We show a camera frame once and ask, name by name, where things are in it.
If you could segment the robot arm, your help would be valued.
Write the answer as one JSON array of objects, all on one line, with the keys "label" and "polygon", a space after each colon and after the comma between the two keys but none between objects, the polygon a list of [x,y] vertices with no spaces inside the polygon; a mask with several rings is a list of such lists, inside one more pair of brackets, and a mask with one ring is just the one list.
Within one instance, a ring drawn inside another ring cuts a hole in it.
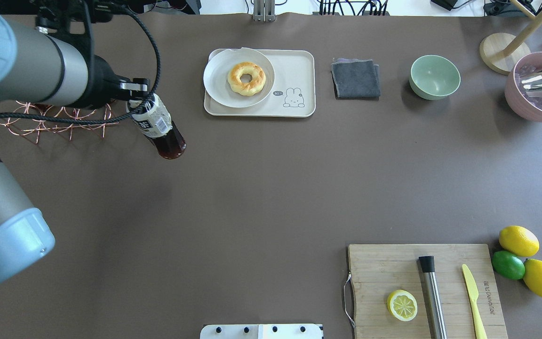
[{"label": "robot arm", "polygon": [[[0,127],[37,144],[48,129],[99,129],[118,99],[153,99],[159,80],[118,76],[94,53],[92,24],[135,17],[124,0],[0,1]],[[0,158],[0,283],[50,253],[55,238],[42,212]]]}]

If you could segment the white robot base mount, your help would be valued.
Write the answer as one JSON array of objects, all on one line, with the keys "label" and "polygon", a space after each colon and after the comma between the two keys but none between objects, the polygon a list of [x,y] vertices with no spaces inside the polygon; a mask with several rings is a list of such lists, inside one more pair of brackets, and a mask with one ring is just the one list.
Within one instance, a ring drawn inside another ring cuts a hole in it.
[{"label": "white robot base mount", "polygon": [[200,339],[324,339],[321,324],[209,324],[200,331]]}]

